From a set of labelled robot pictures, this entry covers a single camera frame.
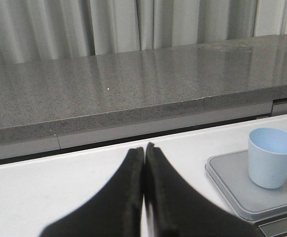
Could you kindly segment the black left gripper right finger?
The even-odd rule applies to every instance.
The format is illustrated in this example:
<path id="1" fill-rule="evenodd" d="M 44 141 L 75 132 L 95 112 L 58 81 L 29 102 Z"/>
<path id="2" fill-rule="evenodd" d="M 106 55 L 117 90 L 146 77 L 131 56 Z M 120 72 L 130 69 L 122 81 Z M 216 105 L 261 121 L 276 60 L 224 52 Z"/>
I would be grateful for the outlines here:
<path id="1" fill-rule="evenodd" d="M 257 237 L 256 228 L 203 197 L 173 168 L 159 147 L 145 153 L 144 197 L 156 237 Z"/>

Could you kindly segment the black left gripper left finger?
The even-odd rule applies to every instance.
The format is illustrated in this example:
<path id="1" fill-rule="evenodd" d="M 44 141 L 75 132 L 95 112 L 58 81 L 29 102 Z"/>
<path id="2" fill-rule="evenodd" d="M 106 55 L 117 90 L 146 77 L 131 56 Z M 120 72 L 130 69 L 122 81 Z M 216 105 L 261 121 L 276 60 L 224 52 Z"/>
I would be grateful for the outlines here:
<path id="1" fill-rule="evenodd" d="M 129 149 L 110 180 L 84 205 L 47 226 L 42 237 L 139 237 L 144 150 Z"/>

